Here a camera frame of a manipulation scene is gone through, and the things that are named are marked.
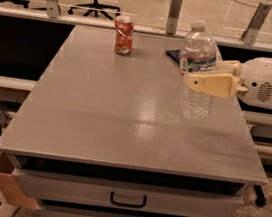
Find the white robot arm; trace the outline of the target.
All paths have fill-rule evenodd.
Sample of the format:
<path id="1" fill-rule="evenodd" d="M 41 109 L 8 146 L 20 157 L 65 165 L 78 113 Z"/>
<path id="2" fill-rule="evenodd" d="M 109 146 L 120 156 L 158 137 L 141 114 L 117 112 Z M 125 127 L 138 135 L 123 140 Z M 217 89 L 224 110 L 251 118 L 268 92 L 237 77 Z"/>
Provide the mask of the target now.
<path id="1" fill-rule="evenodd" d="M 247 105 L 272 109 L 272 58 L 269 57 L 245 63 L 219 61 L 213 71 L 186 73 L 183 83 L 190 90 L 219 98 L 237 96 Z"/>

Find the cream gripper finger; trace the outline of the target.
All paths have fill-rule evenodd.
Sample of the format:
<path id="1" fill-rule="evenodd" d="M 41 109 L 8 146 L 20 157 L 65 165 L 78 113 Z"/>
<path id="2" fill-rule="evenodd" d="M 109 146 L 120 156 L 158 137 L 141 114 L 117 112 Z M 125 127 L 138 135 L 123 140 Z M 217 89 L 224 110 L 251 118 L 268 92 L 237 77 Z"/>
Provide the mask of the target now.
<path id="1" fill-rule="evenodd" d="M 238 60 L 223 60 L 223 61 L 216 61 L 216 70 L 222 71 L 225 73 L 231 73 L 233 76 L 239 76 L 240 71 L 242 69 L 242 64 Z"/>
<path id="2" fill-rule="evenodd" d="M 183 83 L 190 90 L 199 91 L 218 98 L 229 98 L 237 94 L 246 94 L 249 89 L 240 82 L 239 77 L 231 73 L 186 73 Z"/>

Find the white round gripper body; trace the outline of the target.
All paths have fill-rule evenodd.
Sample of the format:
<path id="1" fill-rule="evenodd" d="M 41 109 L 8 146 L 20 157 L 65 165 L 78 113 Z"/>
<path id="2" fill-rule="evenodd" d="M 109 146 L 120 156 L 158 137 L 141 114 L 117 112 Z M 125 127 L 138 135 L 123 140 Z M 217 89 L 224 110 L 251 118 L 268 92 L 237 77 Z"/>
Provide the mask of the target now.
<path id="1" fill-rule="evenodd" d="M 238 98 L 253 107 L 272 109 L 272 58 L 258 57 L 242 64 L 240 79 L 249 89 Z"/>

